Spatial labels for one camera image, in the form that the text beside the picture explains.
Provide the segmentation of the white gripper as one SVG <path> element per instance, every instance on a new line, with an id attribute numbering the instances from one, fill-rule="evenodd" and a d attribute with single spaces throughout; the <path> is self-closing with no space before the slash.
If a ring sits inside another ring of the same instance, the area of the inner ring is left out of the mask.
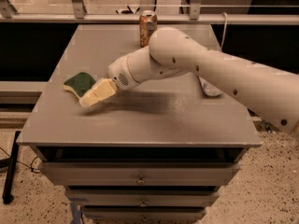
<path id="1" fill-rule="evenodd" d="M 113 96 L 117 89 L 130 90 L 138 85 L 132 77 L 128 66 L 128 55 L 117 59 L 108 67 L 108 75 L 111 78 L 98 80 L 80 99 L 82 106 L 88 107 Z"/>

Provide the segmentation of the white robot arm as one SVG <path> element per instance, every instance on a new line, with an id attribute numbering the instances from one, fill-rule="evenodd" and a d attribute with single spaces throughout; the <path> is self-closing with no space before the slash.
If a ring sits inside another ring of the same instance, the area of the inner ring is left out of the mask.
<path id="1" fill-rule="evenodd" d="M 143 49 L 128 53 L 108 68 L 80 99 L 91 106 L 152 80 L 191 72 L 249 108 L 284 133 L 299 135 L 299 76 L 208 49 L 172 27 L 160 28 Z"/>

